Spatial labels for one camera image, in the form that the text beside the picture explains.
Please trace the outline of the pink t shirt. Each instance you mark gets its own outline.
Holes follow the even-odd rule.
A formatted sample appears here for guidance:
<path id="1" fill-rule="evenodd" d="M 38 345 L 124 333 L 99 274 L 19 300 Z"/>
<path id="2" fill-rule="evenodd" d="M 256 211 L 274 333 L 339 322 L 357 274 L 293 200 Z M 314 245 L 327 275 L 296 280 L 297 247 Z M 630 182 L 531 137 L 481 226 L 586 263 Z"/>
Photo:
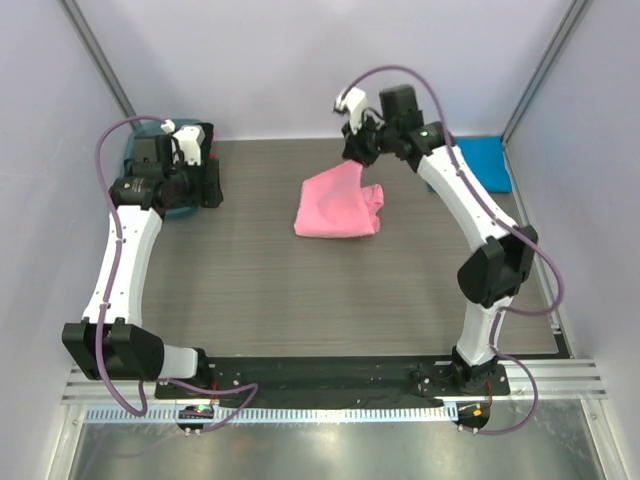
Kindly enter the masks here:
<path id="1" fill-rule="evenodd" d="M 362 186 L 364 167 L 343 163 L 303 181 L 293 224 L 300 237 L 345 239 L 371 236 L 380 230 L 384 206 L 382 186 Z"/>

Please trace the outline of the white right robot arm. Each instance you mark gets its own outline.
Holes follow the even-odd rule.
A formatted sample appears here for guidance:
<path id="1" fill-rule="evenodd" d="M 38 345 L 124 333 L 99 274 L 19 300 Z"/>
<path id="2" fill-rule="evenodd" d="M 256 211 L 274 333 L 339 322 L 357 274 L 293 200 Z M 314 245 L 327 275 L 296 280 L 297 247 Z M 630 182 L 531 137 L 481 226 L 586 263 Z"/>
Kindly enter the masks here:
<path id="1" fill-rule="evenodd" d="M 466 311 L 444 382 L 462 395 L 474 395 L 497 373 L 495 339 L 504 310 L 530 275 L 537 232 L 519 226 L 490 197 L 443 122 L 424 121 L 412 86 L 385 89 L 379 99 L 382 111 L 376 114 L 359 88 L 337 96 L 334 110 L 348 118 L 342 127 L 343 156 L 364 166 L 383 154 L 406 162 L 461 228 L 471 252 L 457 272 Z"/>

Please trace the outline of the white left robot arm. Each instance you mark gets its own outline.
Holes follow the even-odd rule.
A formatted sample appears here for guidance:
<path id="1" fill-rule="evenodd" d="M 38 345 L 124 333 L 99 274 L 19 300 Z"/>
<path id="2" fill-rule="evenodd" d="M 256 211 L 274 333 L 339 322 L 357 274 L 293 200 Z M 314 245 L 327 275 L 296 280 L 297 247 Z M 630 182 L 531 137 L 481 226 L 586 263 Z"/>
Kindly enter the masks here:
<path id="1" fill-rule="evenodd" d="M 109 222 L 94 293 L 80 322 L 65 324 L 62 332 L 64 346 L 88 379 L 98 380 L 104 368 L 112 380 L 176 378 L 179 390 L 193 400 L 210 392 L 203 350 L 170 346 L 143 329 L 142 297 L 166 214 L 216 208 L 223 200 L 212 140 L 210 123 L 136 137 L 126 176 L 109 190 L 118 216 Z"/>

